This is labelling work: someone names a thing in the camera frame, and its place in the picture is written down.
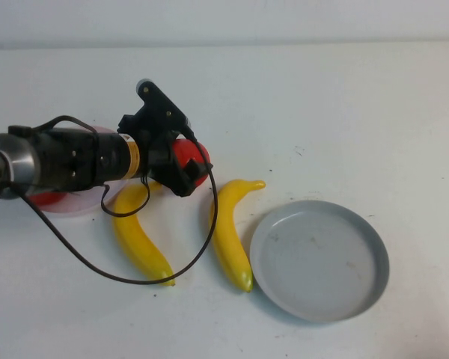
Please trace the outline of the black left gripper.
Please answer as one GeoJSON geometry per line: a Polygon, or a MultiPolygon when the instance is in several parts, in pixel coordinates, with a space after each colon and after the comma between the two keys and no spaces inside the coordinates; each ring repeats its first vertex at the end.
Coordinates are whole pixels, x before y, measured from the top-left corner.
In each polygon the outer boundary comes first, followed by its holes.
{"type": "Polygon", "coordinates": [[[149,176],[179,197],[188,197],[209,176],[204,161],[190,159],[183,168],[173,150],[173,143],[188,124],[183,114],[139,112],[123,116],[118,125],[118,132],[130,135],[138,145],[138,175],[149,176]]]}

